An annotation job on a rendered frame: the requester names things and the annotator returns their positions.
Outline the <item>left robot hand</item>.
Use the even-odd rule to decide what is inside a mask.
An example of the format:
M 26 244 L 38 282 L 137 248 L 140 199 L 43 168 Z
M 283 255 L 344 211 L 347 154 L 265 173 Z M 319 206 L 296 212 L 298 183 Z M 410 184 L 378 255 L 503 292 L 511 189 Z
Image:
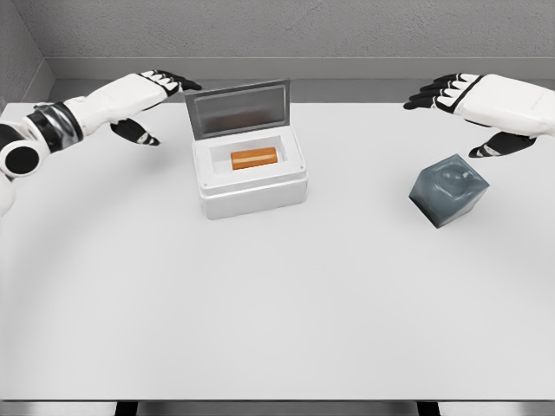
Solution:
M 158 146 L 153 137 L 133 116 L 158 106 L 167 98 L 188 90 L 200 91 L 195 81 L 163 70 L 126 75 L 85 97 L 79 116 L 82 133 L 89 136 L 103 125 L 134 144 Z

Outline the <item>grey cube block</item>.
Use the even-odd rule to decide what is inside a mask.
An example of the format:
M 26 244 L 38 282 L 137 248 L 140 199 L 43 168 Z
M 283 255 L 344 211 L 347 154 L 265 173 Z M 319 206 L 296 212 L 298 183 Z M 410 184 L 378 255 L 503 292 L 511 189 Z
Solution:
M 423 169 L 409 199 L 439 229 L 469 213 L 489 188 L 459 154 Z

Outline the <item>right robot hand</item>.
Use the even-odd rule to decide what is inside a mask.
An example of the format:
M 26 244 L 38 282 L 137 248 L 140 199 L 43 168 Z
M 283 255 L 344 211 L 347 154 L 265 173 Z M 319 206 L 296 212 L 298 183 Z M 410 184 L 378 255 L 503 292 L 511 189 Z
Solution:
M 410 96 L 403 108 L 438 109 L 496 128 L 488 141 L 470 150 L 473 159 L 525 150 L 539 136 L 555 138 L 555 91 L 501 75 L 443 75 Z

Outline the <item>orange cylinder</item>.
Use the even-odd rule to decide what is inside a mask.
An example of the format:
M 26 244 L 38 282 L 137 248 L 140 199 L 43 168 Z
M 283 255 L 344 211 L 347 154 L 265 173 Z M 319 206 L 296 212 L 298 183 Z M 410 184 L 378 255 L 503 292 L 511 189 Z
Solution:
M 278 162 L 278 154 L 275 147 L 236 151 L 231 153 L 231 162 L 233 170 L 242 170 L 275 164 Z

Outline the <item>white box with hinged lid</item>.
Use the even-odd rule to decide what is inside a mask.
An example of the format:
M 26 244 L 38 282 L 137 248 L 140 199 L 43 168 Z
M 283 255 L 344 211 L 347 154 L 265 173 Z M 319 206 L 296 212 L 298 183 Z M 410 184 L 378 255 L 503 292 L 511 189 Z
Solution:
M 207 218 L 305 201 L 308 171 L 290 122 L 289 81 L 203 90 L 185 101 Z

